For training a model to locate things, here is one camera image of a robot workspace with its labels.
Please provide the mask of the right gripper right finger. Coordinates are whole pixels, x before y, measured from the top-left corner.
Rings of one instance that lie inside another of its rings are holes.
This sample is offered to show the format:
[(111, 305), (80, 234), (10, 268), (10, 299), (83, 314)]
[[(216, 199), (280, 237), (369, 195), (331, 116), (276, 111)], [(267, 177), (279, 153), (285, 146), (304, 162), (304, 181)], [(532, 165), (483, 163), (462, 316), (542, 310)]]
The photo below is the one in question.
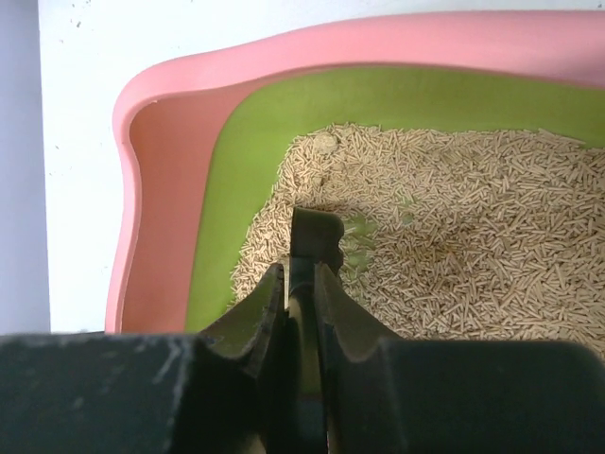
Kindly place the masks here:
[(406, 440), (384, 348), (398, 336), (356, 303), (325, 264), (315, 268), (320, 370), (334, 453), (402, 453)]

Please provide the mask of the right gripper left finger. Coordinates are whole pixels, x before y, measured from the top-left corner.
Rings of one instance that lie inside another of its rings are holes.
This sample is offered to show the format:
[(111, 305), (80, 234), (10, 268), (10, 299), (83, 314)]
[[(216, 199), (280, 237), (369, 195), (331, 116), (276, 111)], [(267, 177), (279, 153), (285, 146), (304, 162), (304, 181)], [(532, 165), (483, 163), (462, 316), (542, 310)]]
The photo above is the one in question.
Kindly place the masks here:
[(272, 264), (247, 297), (201, 332), (196, 447), (202, 453), (239, 453), (255, 436), (270, 445), (282, 400), (284, 290), (284, 267)]

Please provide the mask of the black litter scoop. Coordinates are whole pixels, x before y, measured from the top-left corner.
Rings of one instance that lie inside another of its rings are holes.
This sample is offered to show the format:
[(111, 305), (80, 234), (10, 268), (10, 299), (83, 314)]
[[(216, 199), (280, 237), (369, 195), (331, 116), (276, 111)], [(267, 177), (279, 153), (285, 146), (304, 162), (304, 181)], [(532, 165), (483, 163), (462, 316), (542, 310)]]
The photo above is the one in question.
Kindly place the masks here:
[(317, 265), (337, 272), (343, 255), (343, 224), (333, 214), (297, 207), (293, 211), (285, 326), (285, 451), (328, 450), (323, 403), (320, 337), (315, 301)]

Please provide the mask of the pink litter box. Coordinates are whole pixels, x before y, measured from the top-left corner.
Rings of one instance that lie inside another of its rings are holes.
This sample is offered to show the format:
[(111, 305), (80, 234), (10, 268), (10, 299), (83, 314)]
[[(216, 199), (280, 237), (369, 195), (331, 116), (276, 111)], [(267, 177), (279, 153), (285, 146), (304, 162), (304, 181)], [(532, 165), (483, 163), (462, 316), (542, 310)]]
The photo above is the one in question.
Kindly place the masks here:
[(544, 129), (604, 143), (604, 13), (477, 11), (312, 26), (165, 61), (115, 104), (122, 227), (105, 329), (200, 330), (290, 140), (331, 123)]

